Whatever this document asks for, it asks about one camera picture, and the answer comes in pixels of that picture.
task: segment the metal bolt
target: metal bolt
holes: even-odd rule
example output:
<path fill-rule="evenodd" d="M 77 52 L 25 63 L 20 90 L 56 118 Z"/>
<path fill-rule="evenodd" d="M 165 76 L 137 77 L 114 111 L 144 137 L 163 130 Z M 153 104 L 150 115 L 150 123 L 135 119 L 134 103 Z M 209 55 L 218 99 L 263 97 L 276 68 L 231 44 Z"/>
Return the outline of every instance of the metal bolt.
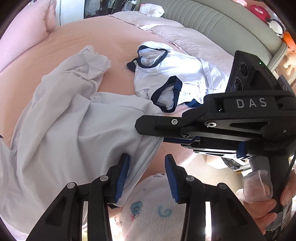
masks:
<path fill-rule="evenodd" d="M 194 177 L 193 176 L 187 176 L 186 180 L 189 182 L 193 182 L 194 181 Z"/>
<path fill-rule="evenodd" d="M 177 119 L 172 119 L 171 123 L 172 123 L 172 125 L 176 125 L 176 124 L 178 124 L 178 120 Z"/>
<path fill-rule="evenodd" d="M 227 185 L 226 185 L 225 183 L 220 183 L 220 184 L 219 184 L 219 187 L 220 187 L 221 189 L 226 189 L 226 188 L 227 188 Z"/>
<path fill-rule="evenodd" d="M 188 138 L 188 137 L 190 137 L 190 135 L 189 134 L 182 134 L 182 137 L 183 138 Z"/>
<path fill-rule="evenodd" d="M 208 127 L 215 127 L 217 124 L 215 122 L 208 122 L 207 126 Z"/>
<path fill-rule="evenodd" d="M 75 183 L 68 183 L 67 184 L 67 188 L 71 189 L 73 187 L 75 187 Z"/>
<path fill-rule="evenodd" d="M 100 177 L 100 180 L 101 180 L 102 182 L 106 182 L 108 179 L 109 179 L 109 177 L 106 176 L 106 175 Z"/>

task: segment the blue gripper pad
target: blue gripper pad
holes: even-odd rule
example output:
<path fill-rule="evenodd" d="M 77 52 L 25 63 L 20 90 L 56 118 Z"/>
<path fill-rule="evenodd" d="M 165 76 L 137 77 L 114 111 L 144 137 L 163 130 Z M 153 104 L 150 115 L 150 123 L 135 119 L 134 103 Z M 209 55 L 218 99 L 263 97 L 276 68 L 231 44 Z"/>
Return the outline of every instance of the blue gripper pad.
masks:
<path fill-rule="evenodd" d="M 118 202 L 118 200 L 122 196 L 124 184 L 126 182 L 126 176 L 128 175 L 129 162 L 130 162 L 129 155 L 126 155 L 125 160 L 122 165 L 122 169 L 120 171 L 119 177 L 116 182 L 116 193 L 115 193 L 115 201 L 116 202 Z"/>
<path fill-rule="evenodd" d="M 178 182 L 175 177 L 175 174 L 168 156 L 165 156 L 165 170 L 167 173 L 168 183 L 170 185 L 170 191 L 172 193 L 172 197 L 174 198 L 175 202 L 178 203 L 180 200 Z"/>

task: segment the gray upholstered headboard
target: gray upholstered headboard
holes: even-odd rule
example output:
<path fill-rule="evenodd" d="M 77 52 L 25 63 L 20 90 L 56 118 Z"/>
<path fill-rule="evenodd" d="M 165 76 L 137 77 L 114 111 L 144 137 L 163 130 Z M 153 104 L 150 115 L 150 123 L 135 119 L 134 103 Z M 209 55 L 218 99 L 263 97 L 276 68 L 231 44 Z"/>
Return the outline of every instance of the gray upholstered headboard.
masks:
<path fill-rule="evenodd" d="M 161 5 L 166 19 L 193 28 L 234 56 L 236 50 L 257 55 L 272 71 L 287 45 L 262 20 L 232 0 L 139 0 Z"/>

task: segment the camera lens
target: camera lens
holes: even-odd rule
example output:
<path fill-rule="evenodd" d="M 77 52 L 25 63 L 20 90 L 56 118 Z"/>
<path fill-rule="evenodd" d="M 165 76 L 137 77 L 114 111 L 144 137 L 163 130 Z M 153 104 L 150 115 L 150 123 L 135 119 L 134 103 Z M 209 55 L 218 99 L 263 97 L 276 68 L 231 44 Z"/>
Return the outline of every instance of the camera lens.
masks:
<path fill-rule="evenodd" d="M 240 79 L 238 77 L 236 77 L 234 79 L 234 89 L 236 91 L 241 91 L 242 90 L 242 83 L 241 83 L 241 81 L 240 81 Z"/>
<path fill-rule="evenodd" d="M 242 74 L 243 77 L 247 77 L 248 76 L 248 67 L 245 64 L 241 64 L 239 66 L 239 71 Z"/>

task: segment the beige floor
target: beige floor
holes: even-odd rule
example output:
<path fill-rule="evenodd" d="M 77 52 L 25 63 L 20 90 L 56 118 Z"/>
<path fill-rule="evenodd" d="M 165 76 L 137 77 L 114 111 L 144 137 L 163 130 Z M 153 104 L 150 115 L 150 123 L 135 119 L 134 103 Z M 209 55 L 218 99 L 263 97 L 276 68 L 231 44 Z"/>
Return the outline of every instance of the beige floor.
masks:
<path fill-rule="evenodd" d="M 209 166 L 203 155 L 197 155 L 193 161 L 184 166 L 188 175 L 192 175 L 203 183 L 217 185 L 226 183 L 235 193 L 242 188 L 242 175 L 233 172 L 230 168 L 215 169 Z"/>

